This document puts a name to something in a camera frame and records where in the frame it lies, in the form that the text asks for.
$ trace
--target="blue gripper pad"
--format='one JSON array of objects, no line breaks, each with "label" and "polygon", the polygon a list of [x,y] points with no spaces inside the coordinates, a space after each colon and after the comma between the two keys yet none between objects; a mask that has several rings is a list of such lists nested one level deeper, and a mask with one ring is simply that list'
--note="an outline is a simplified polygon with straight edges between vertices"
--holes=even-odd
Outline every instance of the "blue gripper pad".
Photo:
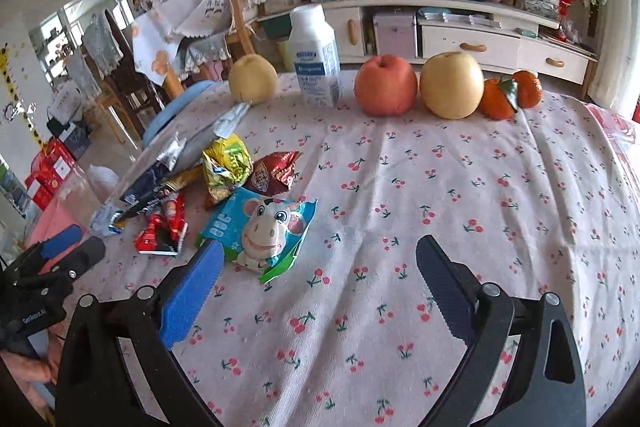
[{"label": "blue gripper pad", "polygon": [[185,267],[187,272],[160,311],[160,340],[166,349],[183,341],[222,272],[225,253],[218,241],[206,241]]},{"label": "blue gripper pad", "polygon": [[452,262],[432,235],[418,241],[415,261],[449,331],[467,347],[471,346],[476,336],[472,322],[474,305],[467,298]]},{"label": "blue gripper pad", "polygon": [[43,259],[53,259],[59,253],[62,253],[67,248],[72,247],[81,239],[82,229],[78,227],[78,225],[66,227],[65,230],[53,237],[50,237],[42,243],[40,256]]}]

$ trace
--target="cartoon cow packaging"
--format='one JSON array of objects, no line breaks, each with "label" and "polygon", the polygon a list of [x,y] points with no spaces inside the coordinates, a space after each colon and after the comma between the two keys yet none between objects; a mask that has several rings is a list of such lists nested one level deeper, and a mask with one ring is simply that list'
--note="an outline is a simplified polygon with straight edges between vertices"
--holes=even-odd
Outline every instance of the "cartoon cow packaging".
[{"label": "cartoon cow packaging", "polygon": [[292,266],[315,212],[316,202],[294,203],[239,187],[200,235],[219,240],[229,260],[260,273],[266,283]]}]

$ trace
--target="yellow snack bag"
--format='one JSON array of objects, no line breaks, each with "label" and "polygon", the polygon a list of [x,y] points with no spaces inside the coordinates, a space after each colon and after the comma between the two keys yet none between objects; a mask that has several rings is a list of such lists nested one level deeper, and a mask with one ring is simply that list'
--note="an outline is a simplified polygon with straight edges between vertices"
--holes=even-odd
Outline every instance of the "yellow snack bag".
[{"label": "yellow snack bag", "polygon": [[204,177],[214,203],[226,200],[244,184],[254,165],[244,142],[236,134],[219,138],[202,151]]}]

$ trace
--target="wooden handle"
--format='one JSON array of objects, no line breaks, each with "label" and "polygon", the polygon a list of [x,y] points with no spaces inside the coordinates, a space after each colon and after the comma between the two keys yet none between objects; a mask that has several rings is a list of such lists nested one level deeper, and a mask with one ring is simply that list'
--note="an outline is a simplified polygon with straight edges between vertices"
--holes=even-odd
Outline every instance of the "wooden handle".
[{"label": "wooden handle", "polygon": [[486,51],[486,46],[484,44],[467,44],[466,42],[462,42],[462,44],[460,44],[460,49],[466,52],[484,53]]},{"label": "wooden handle", "polygon": [[349,42],[352,46],[358,44],[358,33],[356,31],[356,21],[353,19],[349,19],[347,22],[347,28],[349,29]]},{"label": "wooden handle", "polygon": [[162,87],[164,87],[164,90],[172,100],[175,100],[182,93],[184,93],[184,88],[180,83],[180,79],[178,78],[178,75],[175,74],[174,68],[172,68],[171,66],[169,66],[167,69]]},{"label": "wooden handle", "polygon": [[552,58],[548,58],[546,63],[555,68],[564,68],[564,62],[562,60],[553,60]]}]

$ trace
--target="hand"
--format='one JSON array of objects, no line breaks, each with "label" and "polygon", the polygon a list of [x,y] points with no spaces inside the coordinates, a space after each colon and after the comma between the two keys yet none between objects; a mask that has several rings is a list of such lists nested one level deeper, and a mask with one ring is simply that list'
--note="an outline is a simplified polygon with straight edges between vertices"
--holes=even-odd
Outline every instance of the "hand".
[{"label": "hand", "polygon": [[46,383],[51,381],[56,383],[58,381],[62,344],[57,335],[62,332],[63,327],[61,323],[49,328],[47,362],[26,359],[25,357],[9,353],[8,351],[0,351],[0,357],[9,370],[9,373],[15,378],[16,384],[20,387],[24,396],[27,397],[35,410],[41,415],[49,409],[49,406],[33,388],[31,382]]}]

